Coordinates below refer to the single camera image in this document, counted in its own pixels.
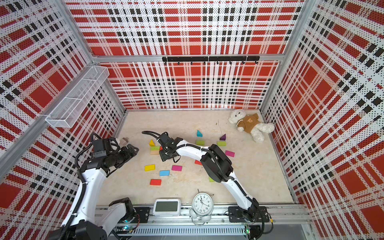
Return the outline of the natural wood rectangular block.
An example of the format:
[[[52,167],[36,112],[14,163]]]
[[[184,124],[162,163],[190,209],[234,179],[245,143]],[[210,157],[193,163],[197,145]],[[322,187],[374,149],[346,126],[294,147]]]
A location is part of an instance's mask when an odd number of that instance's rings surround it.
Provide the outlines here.
[[[159,155],[159,154],[160,154],[160,151],[150,151],[150,155],[152,156]]]

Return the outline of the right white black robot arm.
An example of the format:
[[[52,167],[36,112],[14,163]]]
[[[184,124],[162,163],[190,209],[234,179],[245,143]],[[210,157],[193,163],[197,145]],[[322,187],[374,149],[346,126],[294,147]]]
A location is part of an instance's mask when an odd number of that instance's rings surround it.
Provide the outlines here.
[[[219,146],[197,146],[182,138],[173,139],[167,132],[151,134],[162,147],[160,156],[163,162],[175,160],[177,157],[188,157],[199,161],[208,176],[215,182],[223,184],[231,193],[241,209],[242,218],[247,222],[257,220],[257,214],[261,212],[259,203],[240,184],[231,160]]]

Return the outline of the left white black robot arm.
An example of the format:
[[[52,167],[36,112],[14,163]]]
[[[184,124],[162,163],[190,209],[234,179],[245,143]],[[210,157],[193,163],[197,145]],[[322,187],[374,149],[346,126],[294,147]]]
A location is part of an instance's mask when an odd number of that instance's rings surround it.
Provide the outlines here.
[[[102,139],[92,134],[89,144],[74,160],[80,180],[73,204],[61,227],[49,233],[49,240],[106,240],[119,221],[139,220],[129,198],[113,201],[100,223],[96,206],[104,181],[115,170],[134,158],[139,149],[131,144],[121,147],[116,138]]]

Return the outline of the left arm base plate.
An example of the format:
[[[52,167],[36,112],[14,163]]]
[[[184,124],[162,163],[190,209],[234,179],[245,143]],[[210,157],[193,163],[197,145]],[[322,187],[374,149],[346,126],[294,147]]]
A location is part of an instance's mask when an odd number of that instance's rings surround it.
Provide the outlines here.
[[[131,220],[132,224],[147,224],[151,213],[149,207],[134,207],[136,216]]]

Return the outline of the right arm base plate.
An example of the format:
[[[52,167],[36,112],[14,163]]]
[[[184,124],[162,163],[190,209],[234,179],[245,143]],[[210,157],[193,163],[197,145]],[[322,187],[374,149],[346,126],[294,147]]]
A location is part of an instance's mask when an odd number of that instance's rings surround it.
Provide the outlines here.
[[[238,206],[228,207],[228,216],[231,223],[268,223],[270,215],[267,208],[259,206],[259,208],[251,207],[246,211]]]

